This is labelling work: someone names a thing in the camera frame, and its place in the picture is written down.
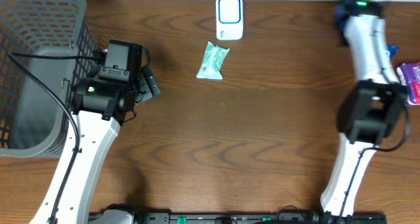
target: wooden table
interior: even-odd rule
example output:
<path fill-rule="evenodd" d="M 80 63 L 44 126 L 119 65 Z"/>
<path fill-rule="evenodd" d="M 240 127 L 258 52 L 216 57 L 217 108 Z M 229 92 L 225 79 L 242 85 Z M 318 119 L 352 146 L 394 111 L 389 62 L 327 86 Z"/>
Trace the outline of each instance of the wooden table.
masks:
<path fill-rule="evenodd" d="M 245 33 L 217 41 L 214 1 L 89 0 L 101 48 L 111 38 L 150 49 L 162 94 L 140 106 L 106 158 L 91 206 L 173 212 L 276 212 L 318 207 L 338 149 L 337 109 L 354 87 L 350 50 L 334 27 L 334 2 L 246 1 Z M 420 57 L 420 5 L 390 4 L 394 65 Z M 231 48 L 222 81 L 196 79 L 207 41 Z M 420 111 L 411 137 L 377 153 L 355 209 L 390 224 L 418 223 Z M 402 134 L 400 122 L 383 143 Z M 27 223 L 58 160 L 0 159 L 0 220 Z"/>

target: laundry basket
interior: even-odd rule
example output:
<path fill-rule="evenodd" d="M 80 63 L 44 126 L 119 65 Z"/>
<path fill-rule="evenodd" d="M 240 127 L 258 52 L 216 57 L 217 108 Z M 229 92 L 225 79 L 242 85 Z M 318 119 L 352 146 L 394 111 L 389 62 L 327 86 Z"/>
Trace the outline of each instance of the laundry basket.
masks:
<path fill-rule="evenodd" d="M 86 0 L 0 0 L 0 156 L 60 156 L 68 120 L 57 103 L 10 61 L 6 51 L 93 56 Z M 93 60 L 19 61 L 70 107 L 72 87 Z"/>

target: green component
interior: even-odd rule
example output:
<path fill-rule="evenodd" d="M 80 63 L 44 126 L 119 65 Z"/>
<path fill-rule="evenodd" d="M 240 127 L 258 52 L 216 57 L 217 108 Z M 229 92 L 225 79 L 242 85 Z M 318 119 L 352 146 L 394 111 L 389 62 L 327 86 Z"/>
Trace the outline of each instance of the green component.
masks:
<path fill-rule="evenodd" d="M 186 217 L 178 217 L 178 224 L 186 224 Z"/>
<path fill-rule="evenodd" d="M 365 7 L 365 6 L 368 5 L 368 2 L 367 1 L 357 1 L 356 4 L 359 5 L 359 6 Z"/>

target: green light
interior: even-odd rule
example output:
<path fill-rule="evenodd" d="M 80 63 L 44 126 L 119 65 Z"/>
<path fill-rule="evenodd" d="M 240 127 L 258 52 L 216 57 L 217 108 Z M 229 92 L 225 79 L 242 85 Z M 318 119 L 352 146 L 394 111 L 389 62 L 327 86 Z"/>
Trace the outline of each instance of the green light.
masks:
<path fill-rule="evenodd" d="M 357 1 L 356 4 L 364 7 L 368 5 L 368 3 L 365 1 Z"/>

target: purple snack bag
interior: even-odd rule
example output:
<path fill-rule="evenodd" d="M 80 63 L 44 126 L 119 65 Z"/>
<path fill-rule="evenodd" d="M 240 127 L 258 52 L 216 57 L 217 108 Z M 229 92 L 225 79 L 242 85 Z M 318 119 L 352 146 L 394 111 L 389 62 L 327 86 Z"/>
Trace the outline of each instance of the purple snack bag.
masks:
<path fill-rule="evenodd" d="M 406 85 L 409 91 L 410 105 L 420 104 L 420 63 L 404 63 L 396 69 L 401 84 Z"/>

